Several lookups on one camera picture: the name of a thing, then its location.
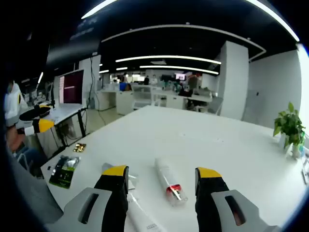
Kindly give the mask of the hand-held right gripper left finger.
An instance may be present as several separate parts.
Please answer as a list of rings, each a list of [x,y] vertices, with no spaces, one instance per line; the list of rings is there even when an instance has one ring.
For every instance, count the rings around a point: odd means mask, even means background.
[[[62,217],[46,224],[49,232],[123,232],[128,210],[126,165],[103,171],[94,188],[85,188],[64,207]]]

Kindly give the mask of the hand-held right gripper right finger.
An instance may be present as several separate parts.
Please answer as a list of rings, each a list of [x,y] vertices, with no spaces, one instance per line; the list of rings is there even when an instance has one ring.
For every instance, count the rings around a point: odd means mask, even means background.
[[[237,190],[230,190],[215,170],[196,168],[196,203],[200,232],[280,232],[260,218],[259,208]]]

